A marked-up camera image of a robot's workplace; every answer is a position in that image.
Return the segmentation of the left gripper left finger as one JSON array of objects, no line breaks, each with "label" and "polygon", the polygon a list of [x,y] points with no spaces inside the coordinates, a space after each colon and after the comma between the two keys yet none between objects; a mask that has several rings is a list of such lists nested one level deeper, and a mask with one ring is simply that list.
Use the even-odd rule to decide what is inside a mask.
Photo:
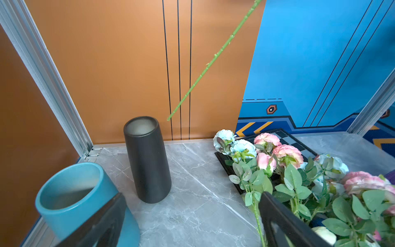
[{"label": "left gripper left finger", "polygon": [[108,203],[91,216],[83,225],[58,247],[115,247],[123,227],[126,201],[122,193],[116,194]]}]

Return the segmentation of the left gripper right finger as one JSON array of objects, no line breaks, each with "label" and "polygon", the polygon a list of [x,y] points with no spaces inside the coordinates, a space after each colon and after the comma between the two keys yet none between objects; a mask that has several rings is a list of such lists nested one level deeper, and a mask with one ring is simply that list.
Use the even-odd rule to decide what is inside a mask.
[{"label": "left gripper right finger", "polygon": [[329,244],[314,233],[269,192],[264,192],[258,204],[269,247],[328,247]]}]

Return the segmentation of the bunch of pink flowers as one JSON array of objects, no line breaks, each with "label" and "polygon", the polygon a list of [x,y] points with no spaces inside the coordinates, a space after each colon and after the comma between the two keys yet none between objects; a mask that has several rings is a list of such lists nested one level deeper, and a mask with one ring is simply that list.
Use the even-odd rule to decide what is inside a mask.
[{"label": "bunch of pink flowers", "polygon": [[[395,186],[383,175],[351,172],[338,157],[320,154],[304,162],[301,152],[274,134],[251,143],[231,130],[218,131],[216,152],[229,156],[244,204],[255,215],[261,244],[268,247],[259,212],[269,192],[325,240],[328,247],[392,247],[395,244]],[[273,186],[271,177],[280,175]]]}]

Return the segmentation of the peach double bloom stem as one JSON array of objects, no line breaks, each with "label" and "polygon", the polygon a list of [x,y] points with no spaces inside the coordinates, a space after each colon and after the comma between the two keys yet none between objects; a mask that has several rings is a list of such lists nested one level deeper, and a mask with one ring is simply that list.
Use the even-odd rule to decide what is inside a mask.
[{"label": "peach double bloom stem", "polygon": [[194,90],[194,88],[197,86],[197,84],[201,81],[201,79],[205,76],[205,74],[208,72],[208,70],[212,67],[212,65],[216,62],[216,60],[221,56],[221,54],[226,50],[226,48],[229,46],[229,44],[235,38],[237,33],[243,27],[245,22],[249,19],[249,17],[254,13],[254,11],[261,4],[261,2],[262,2],[262,0],[255,0],[254,1],[253,5],[248,10],[247,14],[244,16],[244,18],[241,20],[241,22],[238,24],[238,26],[235,28],[235,30],[232,32],[232,34],[229,36],[229,38],[226,40],[224,45],[219,49],[219,51],[217,53],[214,54],[213,59],[209,63],[206,64],[205,69],[200,73],[200,75],[196,79],[196,81],[190,86],[189,90],[186,92],[184,97],[182,99],[180,99],[180,102],[178,103],[178,105],[174,108],[174,110],[167,117],[167,119],[166,119],[167,121],[172,120],[172,117],[174,116],[174,114],[181,108],[182,104],[187,99],[187,97],[190,96],[191,92]]}]

